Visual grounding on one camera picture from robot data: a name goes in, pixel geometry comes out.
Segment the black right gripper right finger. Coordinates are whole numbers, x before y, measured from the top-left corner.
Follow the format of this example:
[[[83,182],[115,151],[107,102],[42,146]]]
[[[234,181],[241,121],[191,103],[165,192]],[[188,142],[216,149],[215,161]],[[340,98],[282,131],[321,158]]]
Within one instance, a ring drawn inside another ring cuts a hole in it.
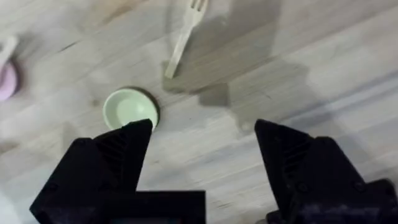
[[[365,182],[331,137],[263,119],[254,130],[278,207],[267,223],[397,224],[394,184]]]

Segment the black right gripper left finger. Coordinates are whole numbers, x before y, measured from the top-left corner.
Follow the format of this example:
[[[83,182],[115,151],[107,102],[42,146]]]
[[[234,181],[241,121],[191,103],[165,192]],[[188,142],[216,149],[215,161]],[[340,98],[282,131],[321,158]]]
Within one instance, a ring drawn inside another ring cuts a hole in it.
[[[29,210],[39,223],[105,223],[112,194],[136,191],[152,135],[149,119],[75,139]]]

